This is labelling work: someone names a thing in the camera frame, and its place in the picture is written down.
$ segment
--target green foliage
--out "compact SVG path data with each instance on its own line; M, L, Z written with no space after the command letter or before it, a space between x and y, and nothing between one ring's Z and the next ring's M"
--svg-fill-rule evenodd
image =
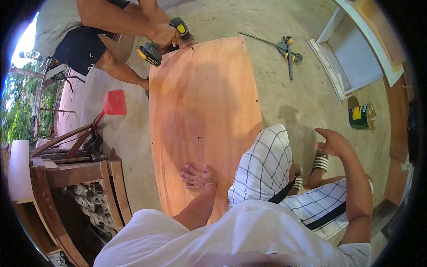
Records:
M19 53L21 58L32 59L22 69L34 72L42 71L43 58L34 49L30 52ZM34 139L34 91L40 86L37 78L25 76L19 73L9 72L2 89L0 108L1 142L12 140L30 140L30 146ZM55 108L57 104L58 85L52 84L43 91L40 107ZM6 103L12 102L11 108L6 110ZM39 136L51 137L53 133L54 113L41 111L39 113Z
M7 134L10 144L13 140L29 140L30 146L34 146L33 116L31 114L31 107L25 103L21 110L16 111L14 121Z

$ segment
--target black shorts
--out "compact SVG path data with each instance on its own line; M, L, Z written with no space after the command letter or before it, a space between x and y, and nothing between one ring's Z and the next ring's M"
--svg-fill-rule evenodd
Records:
M126 0L109 0L109 2L121 9L130 3ZM98 34L108 33L110 32L82 25L67 33L53 58L86 76L107 49Z

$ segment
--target green paint can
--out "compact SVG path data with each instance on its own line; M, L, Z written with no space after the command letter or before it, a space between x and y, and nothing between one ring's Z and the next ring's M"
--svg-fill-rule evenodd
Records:
M373 130L377 126L377 113L369 103L350 109L348 120L354 130Z

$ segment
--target white checkered shorts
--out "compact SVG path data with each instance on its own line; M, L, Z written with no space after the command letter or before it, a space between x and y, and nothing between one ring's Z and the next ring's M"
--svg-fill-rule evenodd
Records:
M289 182L292 151L285 127L276 124L262 130L251 149L243 154L233 185L228 190L226 212L247 200L268 201ZM323 185L304 194L286 197L279 205L288 208L304 225L333 211L346 199L347 182ZM348 224L345 213L313 231L329 239Z

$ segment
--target man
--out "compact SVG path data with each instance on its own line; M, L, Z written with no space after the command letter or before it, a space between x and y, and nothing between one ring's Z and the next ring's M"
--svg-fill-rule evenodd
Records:
M96 66L111 77L148 90L148 80L118 62L98 34L109 32L143 36L161 47L187 47L157 0L46 0L36 24L34 48L82 75Z
M368 266L372 223L369 178L341 134L321 128L315 131L326 143L316 144L324 152L316 156L304 184L311 189L308 192L277 204L269 202L289 184L293 171L286 129L281 124L268 127L242 156L221 219L206 226L216 193L214 170L208 165L203 171L186 166L182 180L200 195L173 218L156 210L137 211L105 245L94 266L210 266L204 261L209 256L240 253L305 255L320 260L314 266ZM328 165L326 153L341 159L346 178L322 179ZM311 223L319 224L344 201L344 214L310 230ZM346 225L340 245L332 247L325 239Z

